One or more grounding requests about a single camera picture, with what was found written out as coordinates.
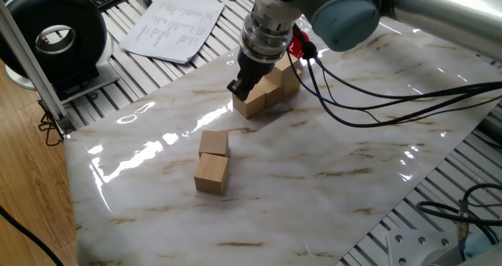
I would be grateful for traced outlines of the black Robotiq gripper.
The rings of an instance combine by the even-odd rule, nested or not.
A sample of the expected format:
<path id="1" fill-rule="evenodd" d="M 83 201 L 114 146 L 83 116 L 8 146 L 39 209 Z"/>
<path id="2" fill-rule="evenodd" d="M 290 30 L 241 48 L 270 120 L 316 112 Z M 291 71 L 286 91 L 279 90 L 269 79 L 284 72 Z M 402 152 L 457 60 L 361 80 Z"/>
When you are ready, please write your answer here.
<path id="1" fill-rule="evenodd" d="M 240 101 L 245 101 L 254 86 L 264 75 L 269 74 L 275 66 L 274 63 L 257 62 L 248 57 L 243 51 L 238 52 L 238 65 L 240 70 L 237 78 L 227 85 L 227 89 Z"/>

